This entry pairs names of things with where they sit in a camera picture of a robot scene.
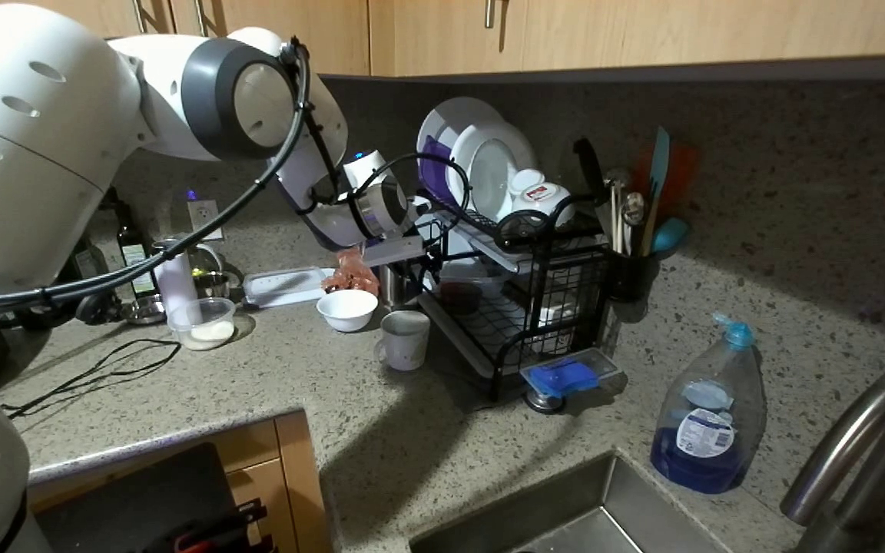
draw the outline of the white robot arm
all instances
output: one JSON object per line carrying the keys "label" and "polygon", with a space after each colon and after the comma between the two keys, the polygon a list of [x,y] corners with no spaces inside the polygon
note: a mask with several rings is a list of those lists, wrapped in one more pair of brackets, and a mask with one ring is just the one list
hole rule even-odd
{"label": "white robot arm", "polygon": [[[0,6],[0,317],[39,299],[109,288],[187,247],[181,239],[118,276],[48,286],[138,148],[185,159],[264,159],[266,171],[245,195],[279,179],[332,248],[406,229],[408,204],[382,181],[352,187],[350,204],[316,204],[316,181],[334,175],[345,155],[347,124],[301,52],[270,32],[105,44],[48,10]],[[0,549],[42,547],[24,542],[24,475],[29,451],[0,416]]]}

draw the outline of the cabinet handle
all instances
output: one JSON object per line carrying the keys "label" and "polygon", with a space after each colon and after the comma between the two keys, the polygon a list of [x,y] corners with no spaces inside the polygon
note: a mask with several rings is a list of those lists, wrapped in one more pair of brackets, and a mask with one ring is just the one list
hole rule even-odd
{"label": "cabinet handle", "polygon": [[201,35],[210,38],[203,0],[193,0]]}
{"label": "cabinet handle", "polygon": [[494,26],[494,0],[483,0],[483,26]]}
{"label": "cabinet handle", "polygon": [[138,35],[147,35],[142,0],[130,0],[130,2],[131,2],[131,11],[135,11]]}

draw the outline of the bowl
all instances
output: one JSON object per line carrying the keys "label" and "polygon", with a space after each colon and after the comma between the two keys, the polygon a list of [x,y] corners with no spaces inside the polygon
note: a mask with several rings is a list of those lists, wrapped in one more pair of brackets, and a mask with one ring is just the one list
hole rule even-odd
{"label": "bowl", "polygon": [[327,326],[334,332],[359,332],[378,307],[378,295],[363,288],[334,288],[316,301]]}
{"label": "bowl", "polygon": [[232,339],[232,311],[231,299],[198,299],[174,303],[167,321],[187,350],[210,350]]}

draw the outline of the granite countertop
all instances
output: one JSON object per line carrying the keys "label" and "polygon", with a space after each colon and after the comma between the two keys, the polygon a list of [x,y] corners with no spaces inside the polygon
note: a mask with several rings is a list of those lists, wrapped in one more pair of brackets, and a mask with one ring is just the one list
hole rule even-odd
{"label": "granite countertop", "polygon": [[[434,334],[424,369],[393,374],[375,363],[375,330],[334,334],[314,303],[250,314],[239,326],[227,346],[181,350],[143,378],[19,419],[30,478],[304,408],[334,543],[408,549],[413,534],[609,448],[647,469],[654,405],[640,403],[635,378],[613,399],[591,394],[563,416],[534,416],[515,399],[484,403],[441,334]],[[29,403],[131,339],[168,332],[68,321],[0,389],[0,403]],[[797,542],[797,529],[742,487],[703,499],[658,486],[728,549],[787,549]]]}

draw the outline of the cabinet door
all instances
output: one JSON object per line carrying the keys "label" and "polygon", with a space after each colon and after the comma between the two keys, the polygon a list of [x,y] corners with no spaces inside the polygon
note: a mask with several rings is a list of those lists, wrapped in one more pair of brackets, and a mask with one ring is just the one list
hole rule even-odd
{"label": "cabinet door", "polygon": [[297,38],[316,74],[370,74],[364,0],[174,0],[174,19],[207,38],[270,26]]}
{"label": "cabinet door", "polygon": [[885,0],[506,0],[503,70],[885,55]]}
{"label": "cabinet door", "polygon": [[99,38],[174,32],[168,0],[30,0],[30,2],[46,6],[51,11],[65,11],[79,24],[92,26]]}
{"label": "cabinet door", "polygon": [[483,74],[502,66],[503,0],[370,0],[373,74]]}

